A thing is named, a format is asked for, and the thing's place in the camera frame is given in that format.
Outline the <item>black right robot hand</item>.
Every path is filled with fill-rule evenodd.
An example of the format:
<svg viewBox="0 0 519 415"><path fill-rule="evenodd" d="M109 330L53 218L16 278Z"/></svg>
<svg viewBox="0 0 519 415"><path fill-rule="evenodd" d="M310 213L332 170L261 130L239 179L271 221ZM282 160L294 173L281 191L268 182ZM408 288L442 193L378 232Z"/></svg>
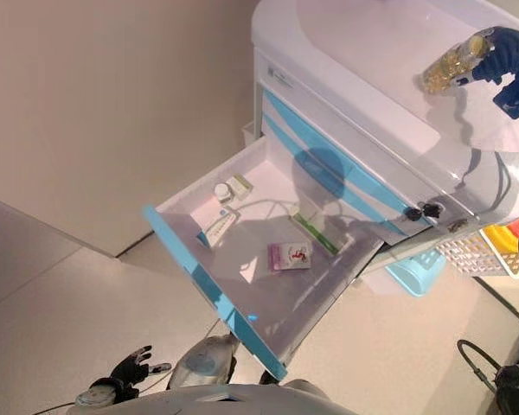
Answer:
<svg viewBox="0 0 519 415"><path fill-rule="evenodd" d="M483 40L483 52L477 53L477 65L472 70L454 79L454 86L479 80L500 85L506 74L519 79L519 30L495 26L480 30L475 36Z"/></svg>

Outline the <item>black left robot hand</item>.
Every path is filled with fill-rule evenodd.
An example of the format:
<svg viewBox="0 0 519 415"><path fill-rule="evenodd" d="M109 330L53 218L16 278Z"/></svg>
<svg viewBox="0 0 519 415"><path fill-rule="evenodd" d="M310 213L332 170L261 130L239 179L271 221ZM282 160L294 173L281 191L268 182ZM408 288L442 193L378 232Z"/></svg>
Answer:
<svg viewBox="0 0 519 415"><path fill-rule="evenodd" d="M110 377L123 386L135 386L150 376L168 373L172 365L168 362L151 365L152 346L143 346L126 356L111 372Z"/></svg>

